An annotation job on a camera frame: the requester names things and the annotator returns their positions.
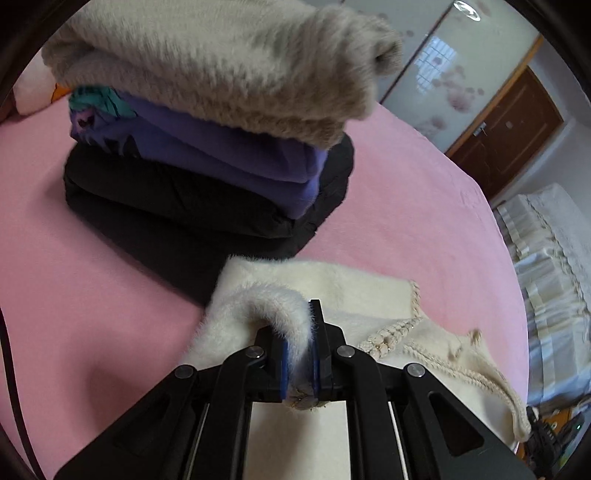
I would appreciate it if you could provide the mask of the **cream fuzzy cardigan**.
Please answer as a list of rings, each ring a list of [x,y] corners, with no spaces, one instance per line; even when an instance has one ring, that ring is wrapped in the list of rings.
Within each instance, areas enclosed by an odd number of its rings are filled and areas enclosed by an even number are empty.
[[[315,398],[312,320],[339,326],[338,398]],[[479,331],[431,321],[409,280],[315,261],[233,257],[183,362],[213,376],[198,473],[221,479],[529,479],[526,408]],[[287,399],[256,402],[256,333],[287,342]]]

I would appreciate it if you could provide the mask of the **black folded garment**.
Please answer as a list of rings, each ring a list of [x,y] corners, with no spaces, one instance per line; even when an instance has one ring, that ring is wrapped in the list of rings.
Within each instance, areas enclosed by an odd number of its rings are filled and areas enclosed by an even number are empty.
[[[228,257],[284,260],[304,249],[345,200],[354,155],[349,137],[329,151],[318,198],[300,219],[221,180],[83,143],[64,165],[65,199],[114,245],[205,306]]]

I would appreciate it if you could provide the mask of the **pink bed blanket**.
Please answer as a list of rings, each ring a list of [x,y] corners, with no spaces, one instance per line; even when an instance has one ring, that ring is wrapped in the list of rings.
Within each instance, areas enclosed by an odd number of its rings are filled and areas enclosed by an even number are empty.
[[[480,329],[525,394],[524,304],[478,185],[384,108],[348,132],[348,195],[303,256],[417,282],[427,315],[458,334]],[[1,308],[47,477],[172,369],[202,314],[67,207],[72,145],[65,101],[1,127]]]

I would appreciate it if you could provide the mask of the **purple folded garment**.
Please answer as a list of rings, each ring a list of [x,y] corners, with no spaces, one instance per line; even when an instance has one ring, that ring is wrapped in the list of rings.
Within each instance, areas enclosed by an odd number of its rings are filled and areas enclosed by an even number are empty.
[[[294,219],[318,197],[328,152],[317,147],[199,120],[105,86],[78,87],[68,104],[77,141],[214,177]]]

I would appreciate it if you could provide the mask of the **brown wooden door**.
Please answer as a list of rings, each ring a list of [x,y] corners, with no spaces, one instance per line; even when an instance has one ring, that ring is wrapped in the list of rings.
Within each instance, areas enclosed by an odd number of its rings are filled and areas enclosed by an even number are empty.
[[[538,77],[526,68],[448,157],[493,199],[545,147],[564,120]]]

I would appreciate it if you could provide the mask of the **beige knit sweater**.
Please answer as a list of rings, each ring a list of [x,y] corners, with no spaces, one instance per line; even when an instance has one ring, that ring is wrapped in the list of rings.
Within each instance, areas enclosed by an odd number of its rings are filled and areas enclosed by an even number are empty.
[[[92,1],[42,49],[66,87],[103,85],[322,149],[372,113],[402,57],[382,18],[301,1]]]

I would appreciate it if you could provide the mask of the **floral sliding wardrobe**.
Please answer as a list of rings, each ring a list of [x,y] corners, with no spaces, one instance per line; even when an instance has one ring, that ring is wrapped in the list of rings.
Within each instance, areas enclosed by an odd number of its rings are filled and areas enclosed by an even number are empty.
[[[345,0],[403,36],[380,103],[447,151],[525,62],[538,30],[503,0]]]

